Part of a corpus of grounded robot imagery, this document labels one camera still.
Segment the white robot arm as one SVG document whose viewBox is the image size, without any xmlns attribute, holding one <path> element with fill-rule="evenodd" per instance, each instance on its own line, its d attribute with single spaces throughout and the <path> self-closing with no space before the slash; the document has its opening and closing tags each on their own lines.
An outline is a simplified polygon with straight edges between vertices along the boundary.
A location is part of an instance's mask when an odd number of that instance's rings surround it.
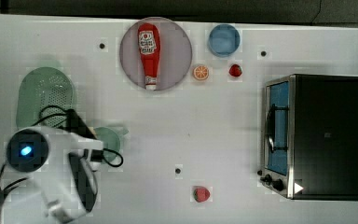
<svg viewBox="0 0 358 224">
<path fill-rule="evenodd" d="M 89 214 L 98 196 L 95 172 L 103 143 L 49 127 L 17 131 L 6 162 L 24 179 L 0 191 L 0 224 L 69 224 Z"/>
</svg>

